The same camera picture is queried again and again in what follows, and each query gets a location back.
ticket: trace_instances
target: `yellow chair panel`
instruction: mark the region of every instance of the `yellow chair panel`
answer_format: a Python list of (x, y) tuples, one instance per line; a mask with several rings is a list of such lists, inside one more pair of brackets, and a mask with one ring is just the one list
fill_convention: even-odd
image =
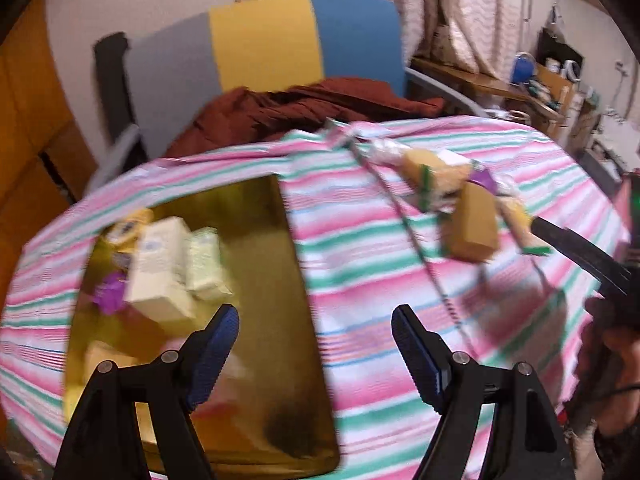
[(217, 7), (209, 11), (209, 27), (223, 91), (278, 91), (324, 77), (311, 0)]

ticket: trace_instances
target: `chair backrest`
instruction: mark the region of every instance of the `chair backrest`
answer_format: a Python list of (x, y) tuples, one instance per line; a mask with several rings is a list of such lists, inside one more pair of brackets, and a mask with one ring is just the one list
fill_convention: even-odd
[(208, 101), (238, 86), (279, 91), (360, 76), (404, 91), (398, 12), (387, 0), (248, 0), (213, 8), (133, 44), (125, 67), (151, 159)]

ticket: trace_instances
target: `pink and green striped fabric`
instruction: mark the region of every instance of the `pink and green striped fabric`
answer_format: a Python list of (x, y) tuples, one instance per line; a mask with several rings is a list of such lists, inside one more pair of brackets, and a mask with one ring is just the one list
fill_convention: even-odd
[[(333, 124), (279, 142), (155, 160), (68, 209), (25, 247), (0, 328), (0, 400), (9, 418), (55, 462), (65, 433), (69, 327), (102, 228), (140, 207), (267, 174), (280, 179), (334, 406), (342, 459), (327, 478), (411, 478), (436, 427), (392, 339), (390, 316), (400, 303), (450, 348), (494, 366), (527, 360), (554, 403), (567, 398), (586, 322), (582, 302), (597, 283), (560, 254), (520, 255), (503, 224), (490, 263), (447, 259), (436, 215), (406, 200), (410, 190), (393, 169), (367, 162), (367, 141), (376, 137), (447, 148), (510, 174), (532, 213), (608, 253), (626, 235), (609, 200), (562, 149), (495, 120)], [(490, 417), (483, 412), (469, 478), (480, 469)]]

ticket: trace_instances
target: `gold box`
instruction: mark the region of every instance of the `gold box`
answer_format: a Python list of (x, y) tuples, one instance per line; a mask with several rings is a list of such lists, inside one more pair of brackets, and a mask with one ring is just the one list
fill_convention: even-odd
[[(240, 332), (233, 353), (246, 371), (233, 410), (191, 415), (219, 478), (304, 478), (339, 462), (331, 403), (296, 251), (275, 176), (247, 180), (177, 198), (153, 208), (155, 220), (184, 218), (190, 230), (218, 230)], [(65, 373), (68, 421), (88, 378), (89, 344), (101, 340), (140, 363), (171, 339), (158, 324), (124, 311), (104, 316), (91, 302), (94, 288), (115, 269), (112, 249), (97, 239), (71, 326)], [(204, 328), (220, 306), (194, 300), (196, 320), (176, 326), (186, 338)], [(146, 460), (163, 472), (146, 404), (136, 406)]]

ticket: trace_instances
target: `white box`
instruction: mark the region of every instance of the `white box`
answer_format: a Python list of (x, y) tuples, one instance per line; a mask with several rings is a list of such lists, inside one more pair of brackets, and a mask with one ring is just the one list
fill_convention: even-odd
[(155, 322), (195, 316), (193, 298), (184, 289), (189, 235), (182, 218), (173, 216), (149, 224), (136, 245), (125, 301)]

